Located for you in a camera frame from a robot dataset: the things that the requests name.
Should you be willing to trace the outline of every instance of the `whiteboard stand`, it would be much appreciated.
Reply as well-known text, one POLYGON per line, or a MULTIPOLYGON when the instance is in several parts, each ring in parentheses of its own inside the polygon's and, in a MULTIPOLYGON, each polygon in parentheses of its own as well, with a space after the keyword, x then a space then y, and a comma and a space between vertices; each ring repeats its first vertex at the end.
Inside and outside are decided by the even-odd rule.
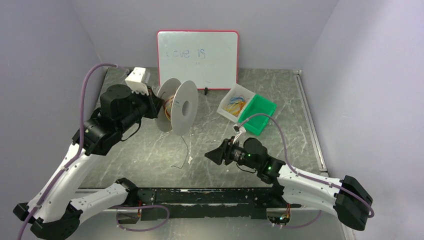
POLYGON ((229 90, 238 81, 239 34, 218 30, 157 33, 159 85, 176 78, 198 90, 229 90))

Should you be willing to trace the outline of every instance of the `marble table surface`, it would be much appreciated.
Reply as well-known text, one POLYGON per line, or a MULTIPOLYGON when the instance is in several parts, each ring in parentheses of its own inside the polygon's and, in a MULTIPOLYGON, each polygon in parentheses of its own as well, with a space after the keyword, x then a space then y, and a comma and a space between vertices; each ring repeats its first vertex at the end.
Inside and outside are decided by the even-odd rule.
MULTIPOLYGON (((158 70, 148 68, 148 82, 154 92, 158 90, 158 70)), ((114 84, 125 84, 125 73, 109 68, 100 93, 114 84)), ((288 159, 300 169, 319 174, 313 139, 297 82, 291 70, 239 69, 238 83, 277 104, 274 117, 284 133, 288 159)), ((116 144, 89 173, 81 188, 106 188, 115 180, 125 177, 138 187, 168 188, 231 188, 264 187, 255 174, 240 171, 236 165, 216 165, 204 157, 217 148, 223 139, 234 135, 233 123, 217 113, 227 90, 210 90, 204 95, 198 91, 199 107, 190 132, 183 139, 175 134, 158 130, 154 120, 143 119, 140 131, 128 141, 116 144), (181 166, 186 154, 187 162, 181 166)), ((133 126, 124 138, 137 129, 133 126)), ((240 144, 252 134, 240 139, 240 144)), ((280 134, 272 121, 268 122, 257 138, 268 148, 268 154, 283 160, 284 152, 280 134)))

